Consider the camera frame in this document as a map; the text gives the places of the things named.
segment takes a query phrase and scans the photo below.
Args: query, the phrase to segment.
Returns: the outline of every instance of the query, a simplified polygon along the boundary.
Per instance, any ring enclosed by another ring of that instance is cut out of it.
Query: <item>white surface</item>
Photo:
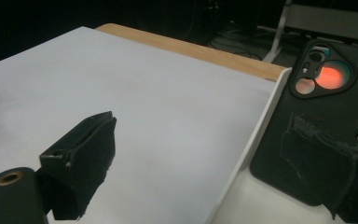
[[[80,28],[0,62],[0,172],[37,169],[78,122],[112,110],[117,155],[78,223],[203,223],[272,88]]]
[[[286,69],[282,72],[262,117],[257,122],[255,131],[228,181],[227,193],[211,223],[345,223],[338,216],[333,220],[324,206],[305,205],[254,178],[249,171],[251,158],[272,116],[290,71],[291,69]]]

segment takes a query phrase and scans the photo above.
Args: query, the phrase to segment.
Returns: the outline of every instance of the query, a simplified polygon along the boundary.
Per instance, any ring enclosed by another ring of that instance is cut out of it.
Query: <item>cable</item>
[[[264,33],[261,33],[261,34],[258,34],[258,35],[252,35],[252,36],[249,36],[249,35],[244,35],[244,36],[240,36],[240,35],[237,35],[237,36],[234,36],[234,35],[230,35],[232,33],[229,33],[229,32],[223,32],[223,33],[219,33],[219,35],[223,36],[223,37],[227,37],[229,39],[233,39],[233,40],[247,40],[247,39],[252,39],[252,38],[256,38],[256,37],[261,37],[261,36],[265,36],[265,35],[273,35],[274,32],[272,31],[267,31],[267,32],[264,32]]]
[[[336,3],[336,0],[333,0],[329,7],[333,7],[333,5]]]
[[[232,54],[237,54],[237,55],[240,55],[240,56],[245,56],[245,57],[248,57],[248,58],[257,59],[257,60],[259,60],[259,61],[262,61],[262,58],[261,58],[259,55],[252,53],[252,52],[251,52],[250,50],[248,50],[248,49],[243,49],[243,48],[241,48],[240,46],[222,44],[222,43],[219,43],[219,42],[217,42],[217,41],[215,41],[215,40],[211,40],[211,41],[209,42],[209,45],[210,45],[211,47],[213,47],[214,49],[220,49],[220,48],[218,48],[213,42],[216,43],[216,44],[222,45],[222,46],[232,47],[232,48],[236,48],[236,49],[242,50],[242,51],[230,52],[230,53],[232,53]]]
[[[194,23],[196,22],[196,11],[197,11],[197,0],[193,0],[194,6],[193,6],[193,16],[191,19],[190,27],[188,27],[188,30],[186,34],[184,35],[183,39],[186,40],[188,36],[190,35],[190,32],[193,30]]]

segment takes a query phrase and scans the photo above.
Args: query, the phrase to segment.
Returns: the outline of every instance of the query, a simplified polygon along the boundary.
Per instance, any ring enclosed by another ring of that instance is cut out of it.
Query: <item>gray surface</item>
[[[0,172],[37,169],[79,121],[112,110],[117,155],[86,215],[65,223],[203,223],[272,87],[80,28],[0,62]]]

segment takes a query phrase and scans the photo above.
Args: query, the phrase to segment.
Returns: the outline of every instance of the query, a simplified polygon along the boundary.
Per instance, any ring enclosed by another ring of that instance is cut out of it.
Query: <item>dark background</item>
[[[206,45],[231,21],[246,34],[275,28],[284,0],[0,0],[0,60],[80,26],[113,22]],[[358,11],[358,0],[298,0]]]

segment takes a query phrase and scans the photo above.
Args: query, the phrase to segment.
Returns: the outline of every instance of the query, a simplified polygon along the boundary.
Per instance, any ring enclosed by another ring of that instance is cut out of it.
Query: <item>lens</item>
[[[296,90],[301,94],[309,94],[315,89],[315,82],[312,79],[304,78],[298,80],[296,83]]]
[[[325,89],[334,90],[345,85],[350,77],[351,69],[344,62],[329,61],[322,65],[315,81]]]
[[[323,45],[316,45],[310,50],[309,56],[314,62],[321,63],[330,56],[330,49]]]

